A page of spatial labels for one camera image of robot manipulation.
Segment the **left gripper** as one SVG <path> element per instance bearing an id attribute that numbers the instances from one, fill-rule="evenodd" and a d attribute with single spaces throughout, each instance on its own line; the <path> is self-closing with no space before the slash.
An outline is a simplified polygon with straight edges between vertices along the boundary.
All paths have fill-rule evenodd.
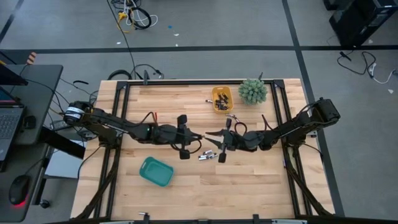
<path id="1" fill-rule="evenodd" d="M 175 149 L 179 153 L 181 160 L 189 159 L 190 152 L 185 149 L 185 146 L 191 142 L 201 141 L 203 135 L 187 131 L 185 135 L 187 116 L 185 114 L 180 115 L 177 118 L 177 127 L 169 124 L 160 125 L 157 123 L 157 114 L 152 115 L 155 126 L 152 129 L 152 144 L 155 145 L 170 145 L 172 149 Z"/>

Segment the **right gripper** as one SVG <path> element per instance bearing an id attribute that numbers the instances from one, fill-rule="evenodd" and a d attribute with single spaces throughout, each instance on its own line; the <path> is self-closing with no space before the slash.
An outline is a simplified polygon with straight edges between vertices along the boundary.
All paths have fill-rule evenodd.
<path id="1" fill-rule="evenodd" d="M 226 151 L 241 150 L 246 152 L 254 152 L 263 141 L 266 130 L 263 131 L 248 131 L 243 135 L 240 135 L 237 131 L 231 131 L 232 120 L 226 119 L 225 128 L 220 131 L 206 132 L 207 135 L 212 136 L 223 136 L 223 142 L 205 138 L 207 141 L 214 144 L 218 149 L 221 149 L 221 153 L 218 156 L 219 163 L 226 162 Z"/>

